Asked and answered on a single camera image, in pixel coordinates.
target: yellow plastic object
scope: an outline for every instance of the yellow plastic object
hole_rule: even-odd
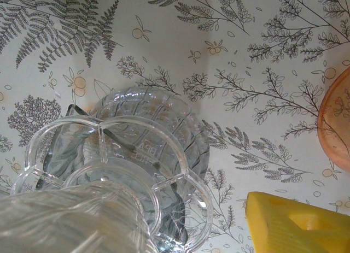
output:
[[[250,192],[246,217],[256,253],[349,253],[350,217]]]

